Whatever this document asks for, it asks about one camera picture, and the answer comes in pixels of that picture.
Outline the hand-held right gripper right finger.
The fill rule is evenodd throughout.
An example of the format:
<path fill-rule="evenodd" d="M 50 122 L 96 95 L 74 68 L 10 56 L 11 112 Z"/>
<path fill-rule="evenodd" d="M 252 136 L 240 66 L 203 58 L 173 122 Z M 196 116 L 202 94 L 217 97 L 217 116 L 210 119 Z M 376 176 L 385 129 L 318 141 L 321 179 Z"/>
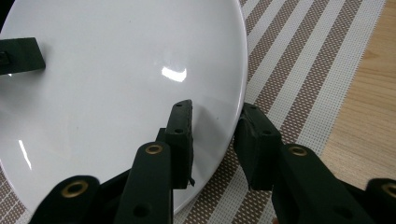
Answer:
<path fill-rule="evenodd" d="M 233 149 L 248 188 L 272 192 L 279 224 L 375 224 L 316 153 L 284 144 L 257 106 L 244 104 Z"/>

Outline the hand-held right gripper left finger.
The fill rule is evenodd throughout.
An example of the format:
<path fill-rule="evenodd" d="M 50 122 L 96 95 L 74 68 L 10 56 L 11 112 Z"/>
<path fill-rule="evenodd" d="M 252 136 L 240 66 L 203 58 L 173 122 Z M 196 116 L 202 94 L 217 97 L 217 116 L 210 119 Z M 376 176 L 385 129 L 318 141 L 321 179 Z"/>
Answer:
<path fill-rule="evenodd" d="M 156 140 L 142 145 L 114 218 L 114 224 L 172 224 L 176 189 L 192 185 L 192 100 L 173 105 Z"/>

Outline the white plate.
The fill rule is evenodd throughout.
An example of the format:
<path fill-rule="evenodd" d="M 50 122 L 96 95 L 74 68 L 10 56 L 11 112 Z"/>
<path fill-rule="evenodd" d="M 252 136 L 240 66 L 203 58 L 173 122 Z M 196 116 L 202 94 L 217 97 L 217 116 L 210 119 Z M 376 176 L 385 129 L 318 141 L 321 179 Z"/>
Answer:
<path fill-rule="evenodd" d="M 101 181 L 193 104 L 194 185 L 218 168 L 245 95 L 239 0 L 15 0 L 1 39 L 34 37 L 43 70 L 0 76 L 0 206 L 33 211 L 60 181 Z"/>

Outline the grey striped placemat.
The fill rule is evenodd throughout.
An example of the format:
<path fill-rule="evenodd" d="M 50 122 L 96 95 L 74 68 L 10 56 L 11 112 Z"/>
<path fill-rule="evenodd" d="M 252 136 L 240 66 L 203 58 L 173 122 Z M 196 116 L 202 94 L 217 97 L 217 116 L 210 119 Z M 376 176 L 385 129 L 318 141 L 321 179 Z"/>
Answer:
<path fill-rule="evenodd" d="M 385 0 L 239 0 L 247 37 L 243 104 L 258 106 L 287 143 L 321 152 Z M 0 206 L 0 224 L 33 211 Z M 270 196 L 249 191 L 229 143 L 175 224 L 270 224 Z"/>

